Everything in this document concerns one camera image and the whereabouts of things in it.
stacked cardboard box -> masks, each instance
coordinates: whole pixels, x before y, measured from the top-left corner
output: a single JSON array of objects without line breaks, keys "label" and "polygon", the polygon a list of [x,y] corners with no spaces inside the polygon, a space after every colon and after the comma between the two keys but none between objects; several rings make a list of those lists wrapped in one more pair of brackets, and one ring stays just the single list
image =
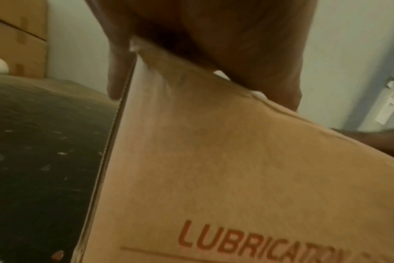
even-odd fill
[{"label": "stacked cardboard box", "polygon": [[11,75],[44,77],[46,39],[46,0],[0,0],[0,59]]}]

white label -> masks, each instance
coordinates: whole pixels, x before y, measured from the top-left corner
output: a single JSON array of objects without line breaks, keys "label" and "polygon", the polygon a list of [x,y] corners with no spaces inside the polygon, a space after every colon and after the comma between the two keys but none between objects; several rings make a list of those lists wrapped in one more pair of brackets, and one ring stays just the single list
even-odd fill
[{"label": "white label", "polygon": [[394,99],[388,98],[386,104],[380,110],[379,114],[376,117],[376,121],[380,124],[385,125],[388,119],[391,117],[392,113],[394,112]]}]

white wall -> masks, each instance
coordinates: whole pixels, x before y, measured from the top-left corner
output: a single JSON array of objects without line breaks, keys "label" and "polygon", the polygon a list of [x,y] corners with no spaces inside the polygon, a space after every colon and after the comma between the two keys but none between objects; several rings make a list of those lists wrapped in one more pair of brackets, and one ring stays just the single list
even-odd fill
[{"label": "white wall", "polygon": [[300,113],[340,128],[372,75],[386,66],[383,58],[394,41],[394,0],[319,2],[304,56]]},{"label": "white wall", "polygon": [[48,0],[50,78],[106,92],[108,42],[83,0]]}]

brown cardboard box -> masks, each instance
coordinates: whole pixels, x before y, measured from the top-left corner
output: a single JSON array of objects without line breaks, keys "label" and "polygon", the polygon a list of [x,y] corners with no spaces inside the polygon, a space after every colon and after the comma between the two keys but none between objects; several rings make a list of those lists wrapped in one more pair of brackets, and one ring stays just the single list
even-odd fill
[{"label": "brown cardboard box", "polygon": [[4,60],[10,74],[29,78],[43,78],[47,43],[0,22],[0,59]]},{"label": "brown cardboard box", "polygon": [[0,20],[47,39],[46,0],[0,0]]},{"label": "brown cardboard box", "polygon": [[144,41],[73,263],[393,263],[394,159]]}]

printed line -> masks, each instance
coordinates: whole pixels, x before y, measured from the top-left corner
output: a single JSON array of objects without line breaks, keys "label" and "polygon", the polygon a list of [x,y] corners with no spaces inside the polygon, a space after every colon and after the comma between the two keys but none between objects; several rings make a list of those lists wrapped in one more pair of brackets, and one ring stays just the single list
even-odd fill
[{"label": "printed line", "polygon": [[191,262],[196,262],[196,263],[230,263],[230,262],[226,262],[226,261],[200,260],[200,259],[192,258],[192,257],[183,257],[183,256],[172,255],[172,254],[167,254],[167,253],[161,253],[161,252],[157,252],[157,251],[142,250],[142,249],[133,248],[133,247],[121,247],[120,249],[124,250],[124,251],[135,252],[135,253],[150,255],[150,256],[155,256],[155,257],[163,257],[163,258],[168,258],[168,259],[180,260],[180,261],[191,261]]}]

